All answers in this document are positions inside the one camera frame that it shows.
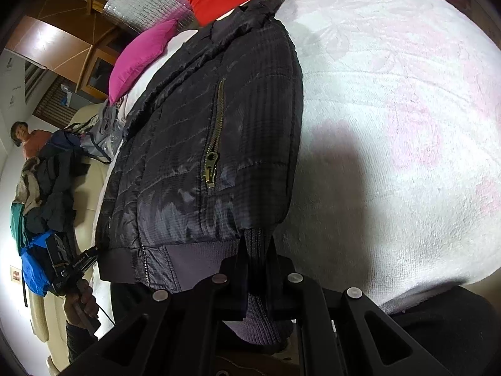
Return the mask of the person's left hand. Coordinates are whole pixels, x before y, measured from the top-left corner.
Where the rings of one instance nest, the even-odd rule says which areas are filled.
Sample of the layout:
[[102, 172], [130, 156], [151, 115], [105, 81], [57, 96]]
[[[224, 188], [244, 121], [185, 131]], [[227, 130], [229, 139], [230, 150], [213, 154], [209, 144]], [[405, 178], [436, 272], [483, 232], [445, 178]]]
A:
[[87, 280], [81, 279], [76, 292], [65, 296], [64, 311], [66, 321], [78, 328], [89, 330], [93, 320], [98, 319], [99, 308]]

